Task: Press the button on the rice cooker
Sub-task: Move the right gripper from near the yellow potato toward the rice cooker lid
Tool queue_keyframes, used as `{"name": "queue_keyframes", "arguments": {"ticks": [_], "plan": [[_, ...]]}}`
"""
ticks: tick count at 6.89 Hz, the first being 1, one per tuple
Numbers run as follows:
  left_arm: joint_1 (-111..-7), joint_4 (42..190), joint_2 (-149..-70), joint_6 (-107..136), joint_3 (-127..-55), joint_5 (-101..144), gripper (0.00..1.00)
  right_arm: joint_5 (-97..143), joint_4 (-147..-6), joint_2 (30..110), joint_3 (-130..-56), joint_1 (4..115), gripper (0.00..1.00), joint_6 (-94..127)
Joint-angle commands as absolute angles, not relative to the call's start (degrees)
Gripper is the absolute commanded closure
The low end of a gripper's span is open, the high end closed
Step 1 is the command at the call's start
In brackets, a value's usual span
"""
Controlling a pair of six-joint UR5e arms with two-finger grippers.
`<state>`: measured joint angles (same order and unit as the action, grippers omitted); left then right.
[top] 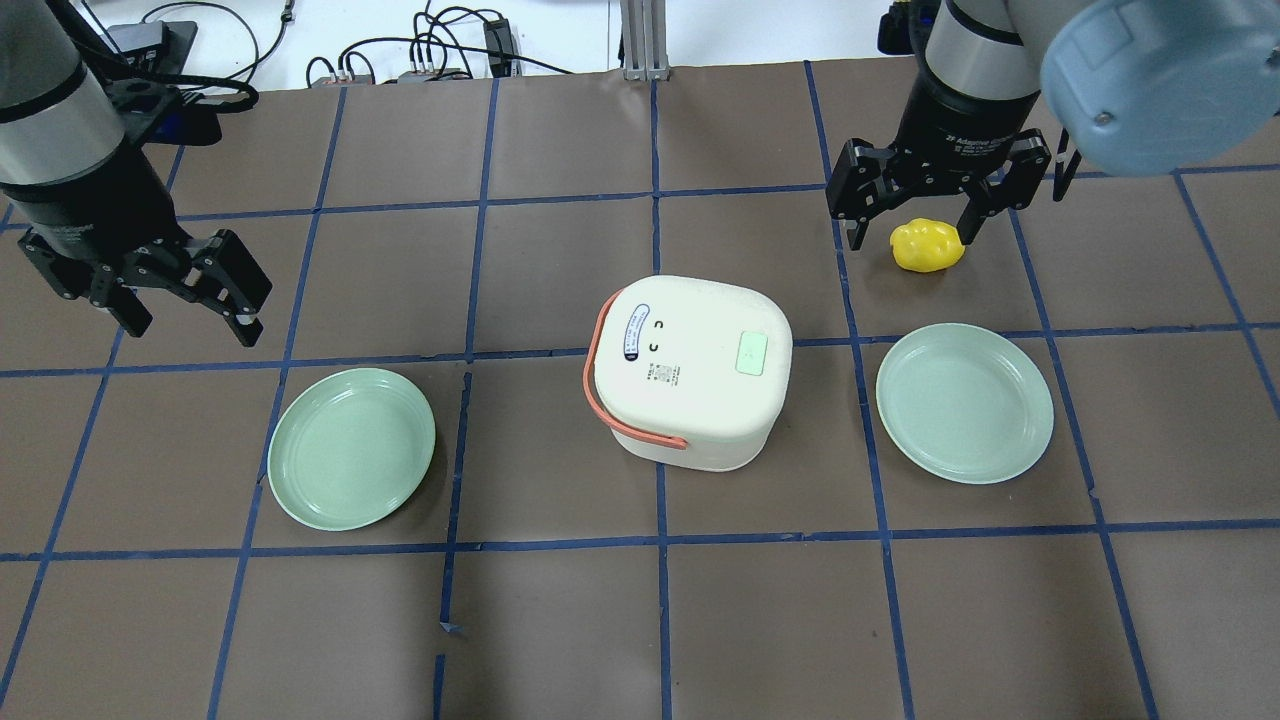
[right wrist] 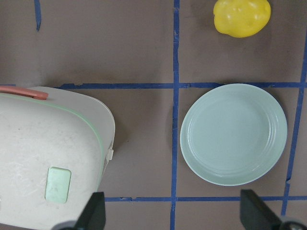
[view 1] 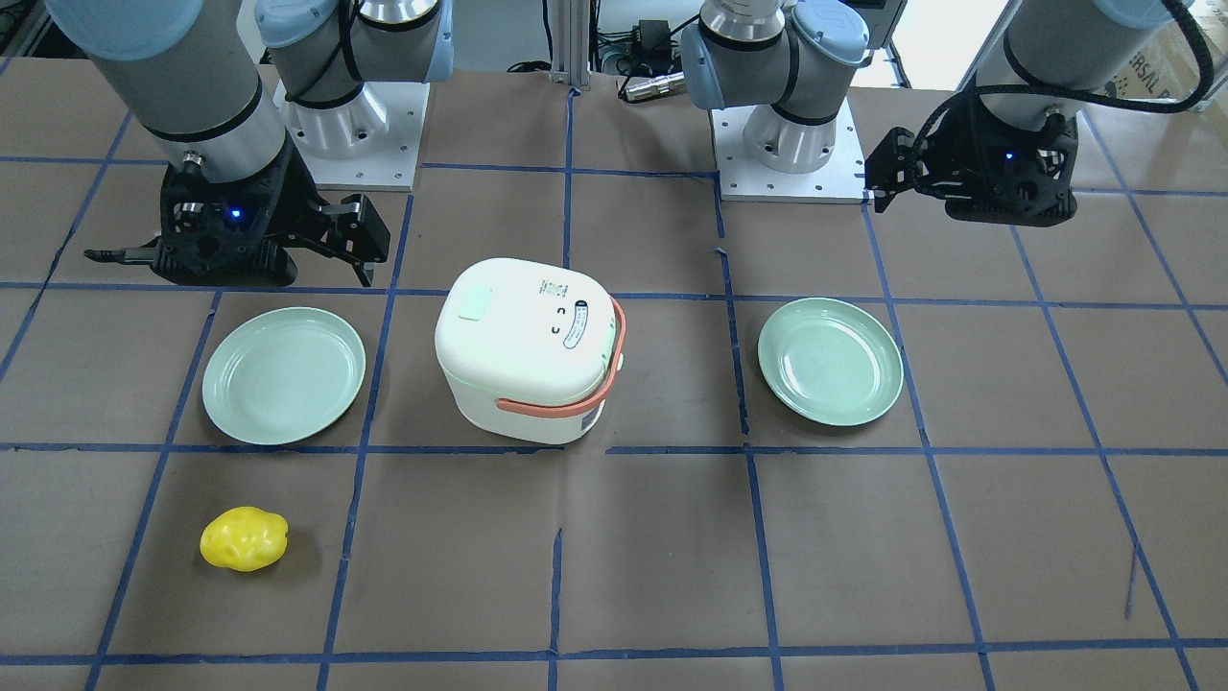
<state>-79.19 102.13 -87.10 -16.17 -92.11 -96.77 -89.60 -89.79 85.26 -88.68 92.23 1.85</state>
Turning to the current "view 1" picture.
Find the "grey robot arm near lemon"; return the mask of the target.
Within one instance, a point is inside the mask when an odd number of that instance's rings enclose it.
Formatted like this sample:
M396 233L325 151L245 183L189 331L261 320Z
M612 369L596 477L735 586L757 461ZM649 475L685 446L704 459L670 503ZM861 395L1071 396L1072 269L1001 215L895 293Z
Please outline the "grey robot arm near lemon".
M365 194L321 196L311 160L408 151L378 83L438 83L456 66L448 1L259 1L279 72L271 96L237 29L237 1L50 1L168 162L158 233L88 261L146 266L185 287L289 287L289 252L348 264L363 287L391 255Z

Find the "black gripper near lemon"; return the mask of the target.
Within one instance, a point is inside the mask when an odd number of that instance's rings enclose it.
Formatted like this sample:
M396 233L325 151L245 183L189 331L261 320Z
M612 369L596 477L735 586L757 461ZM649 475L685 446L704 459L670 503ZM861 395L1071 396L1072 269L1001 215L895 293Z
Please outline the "black gripper near lemon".
M158 191L157 274L188 287L371 288L365 261L386 261L391 231L365 194L321 198L293 140L264 169L209 182L201 153L169 167ZM297 252L297 268L289 255Z

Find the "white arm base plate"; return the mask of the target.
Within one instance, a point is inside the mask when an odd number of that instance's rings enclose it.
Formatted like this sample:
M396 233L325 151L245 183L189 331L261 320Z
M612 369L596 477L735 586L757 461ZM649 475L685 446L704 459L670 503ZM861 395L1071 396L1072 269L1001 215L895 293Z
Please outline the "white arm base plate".
M330 109L286 106L285 93L278 83L273 104L321 191L413 191L429 83L363 83Z

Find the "second white arm base plate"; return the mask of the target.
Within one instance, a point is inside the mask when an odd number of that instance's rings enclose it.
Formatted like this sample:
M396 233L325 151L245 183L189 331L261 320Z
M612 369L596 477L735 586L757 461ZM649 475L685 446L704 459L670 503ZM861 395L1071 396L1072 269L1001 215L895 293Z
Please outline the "second white arm base plate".
M865 203L865 153L849 102L802 126L769 106L710 113L720 196L733 203Z

